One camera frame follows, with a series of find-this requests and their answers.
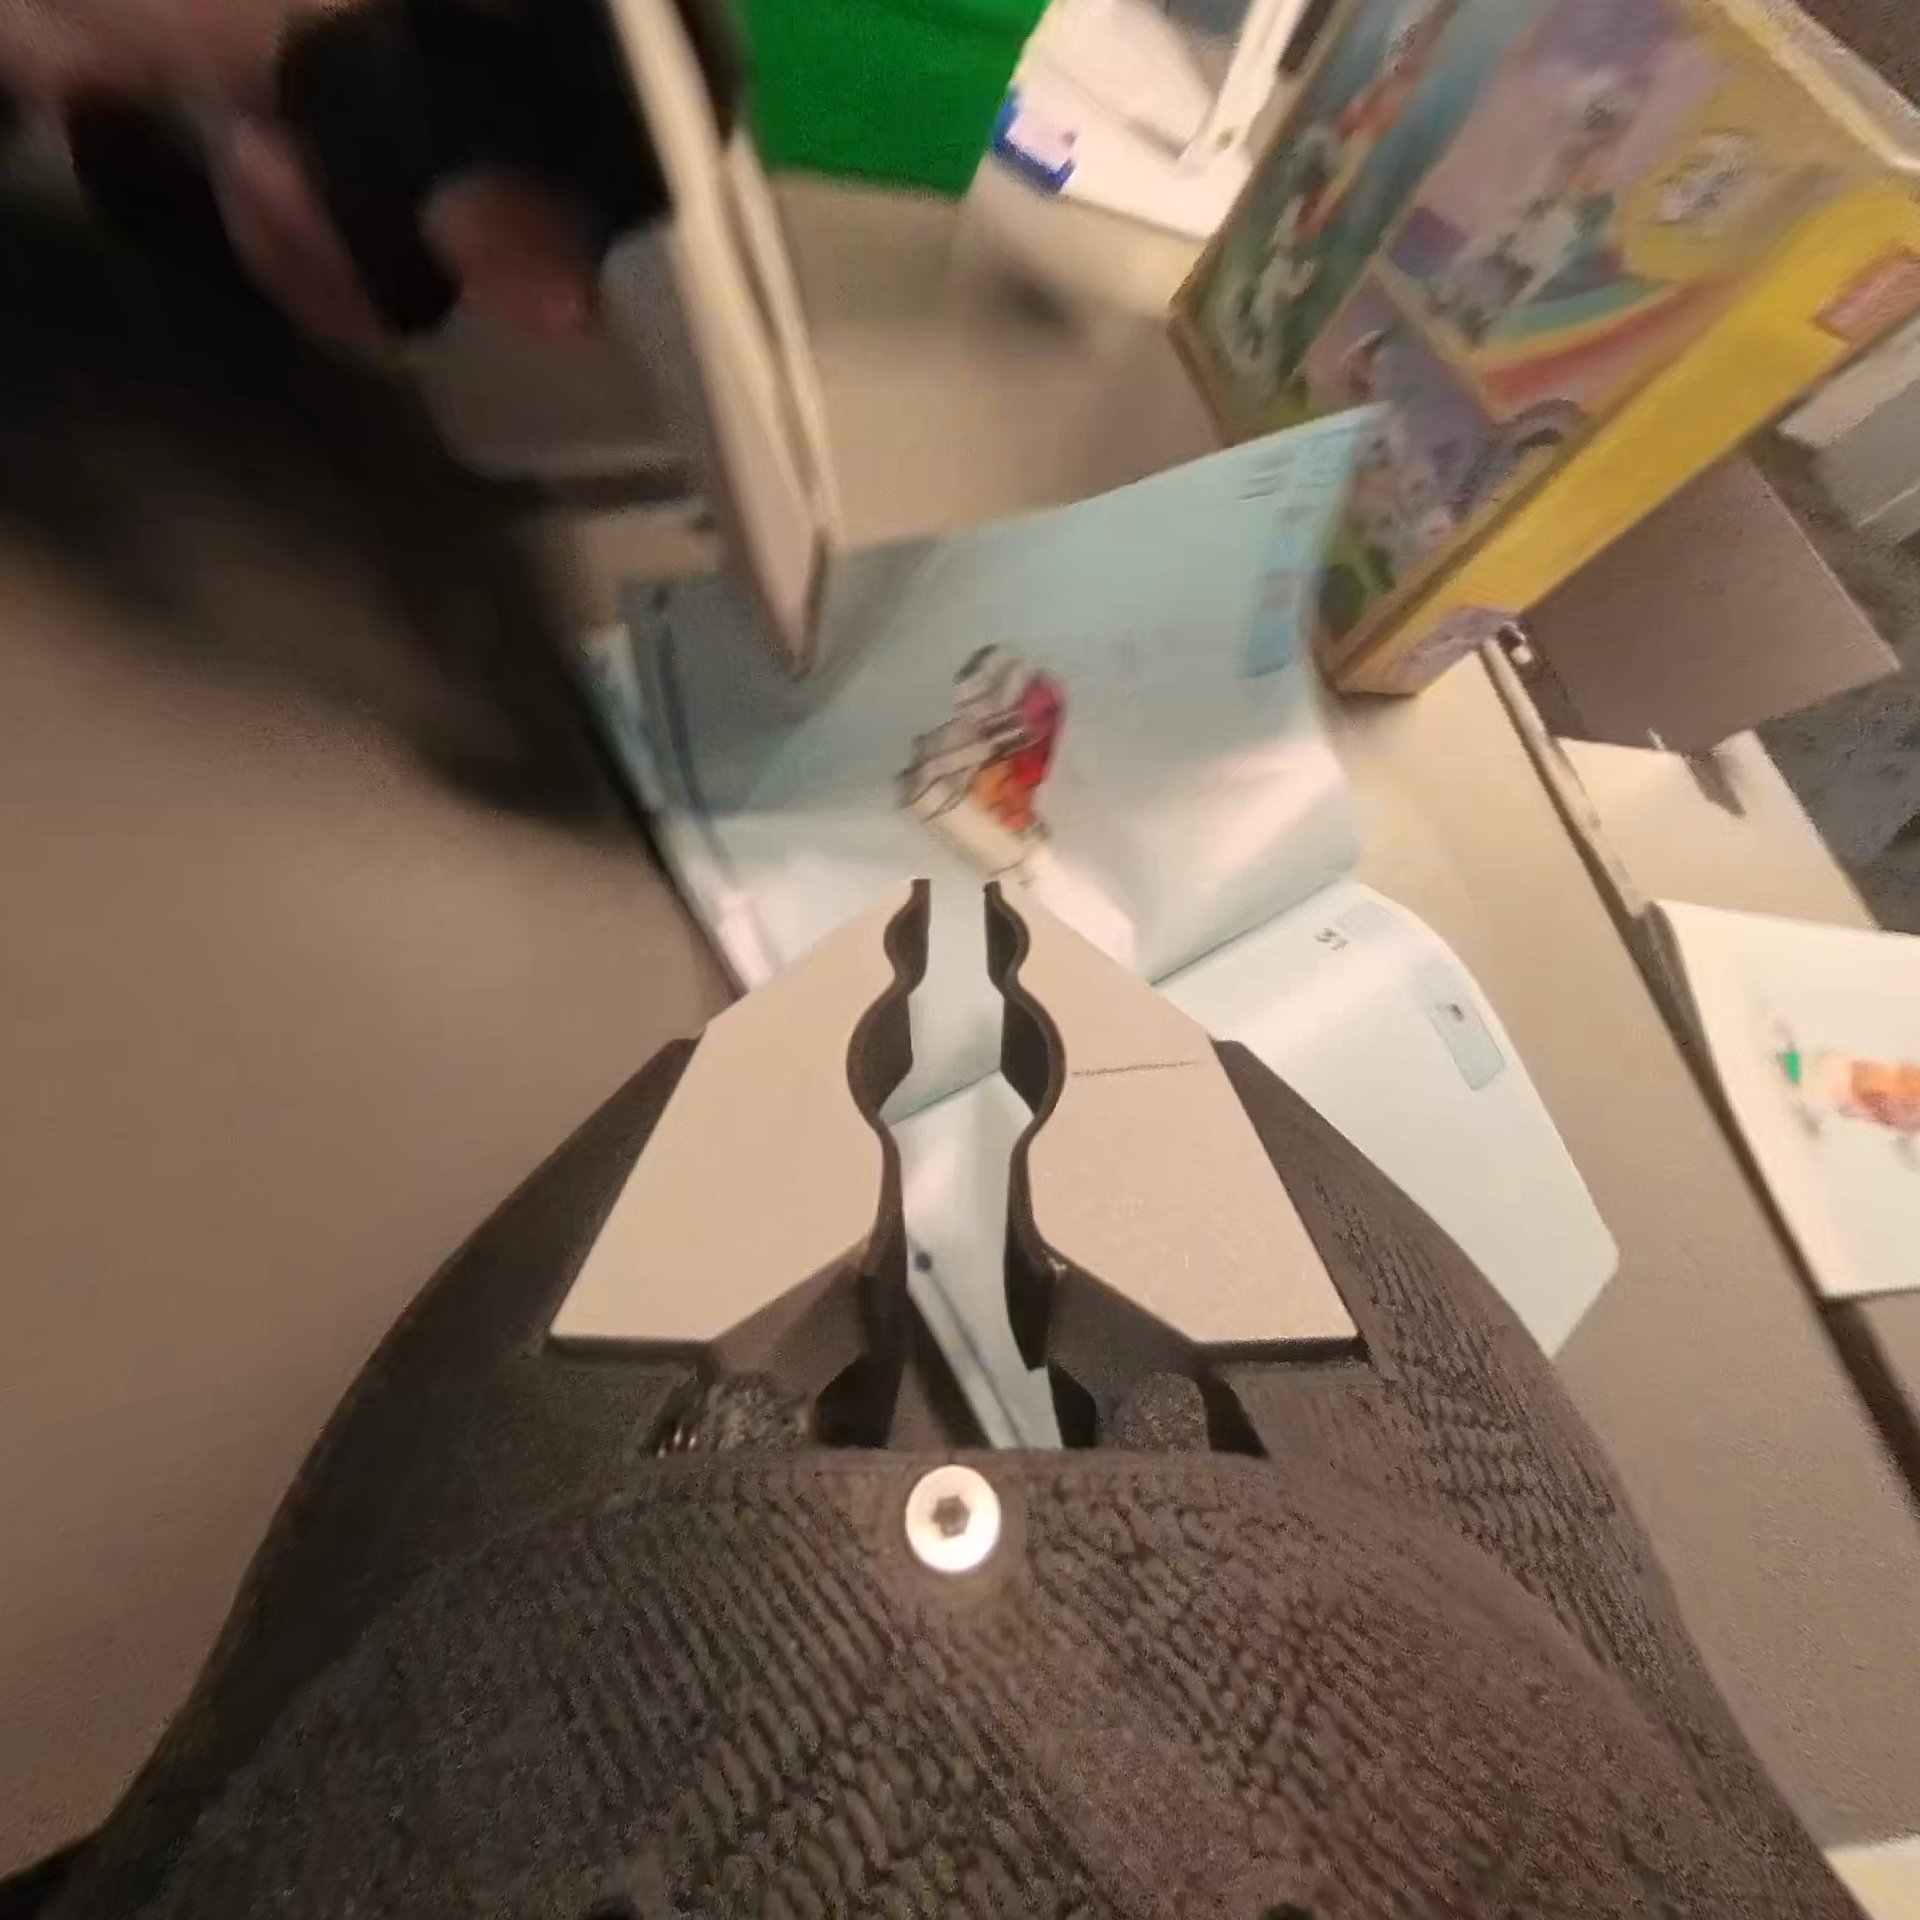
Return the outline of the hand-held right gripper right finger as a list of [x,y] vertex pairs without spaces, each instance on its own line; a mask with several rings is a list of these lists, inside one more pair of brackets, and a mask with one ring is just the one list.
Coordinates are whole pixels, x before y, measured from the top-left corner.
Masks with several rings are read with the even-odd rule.
[[1212,1036],[1040,904],[982,893],[1006,1315],[1032,1369],[1206,1377],[1346,1361],[1361,1334]]

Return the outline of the light blue instruction booklet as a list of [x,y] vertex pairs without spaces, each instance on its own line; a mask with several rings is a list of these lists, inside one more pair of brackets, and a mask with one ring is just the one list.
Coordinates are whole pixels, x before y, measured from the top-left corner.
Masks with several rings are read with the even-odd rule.
[[1392,1178],[1555,1356],[1618,1251],[1480,986],[1354,881],[1307,614],[1369,412],[1098,498],[844,556],[818,665],[724,576],[632,585],[582,644],[614,765],[738,990],[930,890],[886,1104],[914,1304],[986,1437],[1057,1445],[1001,1280],[1021,1129],[982,892],[1033,896]]

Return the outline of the person's left hand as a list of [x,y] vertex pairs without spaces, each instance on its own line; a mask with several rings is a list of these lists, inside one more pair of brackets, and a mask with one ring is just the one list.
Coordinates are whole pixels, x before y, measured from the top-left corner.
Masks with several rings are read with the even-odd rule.
[[[281,105],[295,52],[371,5],[4,5],[4,143],[56,156],[116,241],[304,334],[353,348],[433,327],[381,300],[339,195]],[[399,224],[453,307],[546,342],[596,318],[606,248],[582,196],[531,164],[456,163]]]

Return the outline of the white paper with blue print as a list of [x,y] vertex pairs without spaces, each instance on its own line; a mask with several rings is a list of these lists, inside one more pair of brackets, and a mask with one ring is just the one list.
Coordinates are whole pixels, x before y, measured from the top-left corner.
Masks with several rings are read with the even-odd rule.
[[996,111],[990,157],[1032,190],[1062,199],[1081,148],[1077,117],[1029,84],[1011,84]]

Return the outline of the grey cardboard piece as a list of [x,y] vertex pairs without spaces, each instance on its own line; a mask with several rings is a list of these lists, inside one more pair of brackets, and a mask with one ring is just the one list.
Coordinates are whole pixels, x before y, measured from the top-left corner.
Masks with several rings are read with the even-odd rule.
[[1897,652],[1747,455],[1675,491],[1519,625],[1550,737],[1698,757],[1897,675]]

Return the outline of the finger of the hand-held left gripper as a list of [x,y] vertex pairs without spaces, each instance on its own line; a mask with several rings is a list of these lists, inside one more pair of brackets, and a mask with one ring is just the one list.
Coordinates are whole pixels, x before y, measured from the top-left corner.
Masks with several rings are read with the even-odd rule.
[[737,541],[764,602],[821,602],[842,531],[813,339],[752,126],[738,5],[708,7],[724,261],[724,464]]
[[727,550],[753,590],[772,640],[797,673],[813,666],[821,602],[764,602],[741,557],[724,464],[724,261],[716,203],[716,134],[708,105],[708,7],[681,2],[614,2],[612,38],[630,101],[666,190],[666,213],[650,230],[656,253],[674,290],[688,363],[697,381],[697,420],[706,479],[716,489],[715,515]]

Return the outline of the yellow toy brick box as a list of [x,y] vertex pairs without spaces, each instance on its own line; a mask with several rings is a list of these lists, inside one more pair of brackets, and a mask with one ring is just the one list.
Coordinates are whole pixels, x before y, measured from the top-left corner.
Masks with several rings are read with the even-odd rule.
[[1407,697],[1915,313],[1915,77],[1802,5],[1336,5],[1174,300],[1225,441],[1368,412],[1308,623]]

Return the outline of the green plastic object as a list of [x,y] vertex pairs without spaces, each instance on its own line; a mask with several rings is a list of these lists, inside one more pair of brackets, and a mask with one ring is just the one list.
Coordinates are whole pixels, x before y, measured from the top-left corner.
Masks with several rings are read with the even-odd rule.
[[741,2],[772,173],[959,201],[1045,2]]

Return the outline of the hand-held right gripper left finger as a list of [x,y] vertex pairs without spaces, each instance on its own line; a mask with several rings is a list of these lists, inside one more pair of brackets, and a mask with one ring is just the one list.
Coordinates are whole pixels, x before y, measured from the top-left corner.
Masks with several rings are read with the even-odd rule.
[[930,896],[891,890],[708,1023],[550,1320],[565,1352],[830,1385],[899,1354]]

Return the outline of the white printed instruction sheet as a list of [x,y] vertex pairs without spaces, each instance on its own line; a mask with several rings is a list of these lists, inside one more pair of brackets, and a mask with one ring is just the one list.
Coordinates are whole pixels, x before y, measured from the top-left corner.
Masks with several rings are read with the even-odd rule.
[[1814,1292],[1918,1289],[1918,940],[1658,900],[1719,1094]]

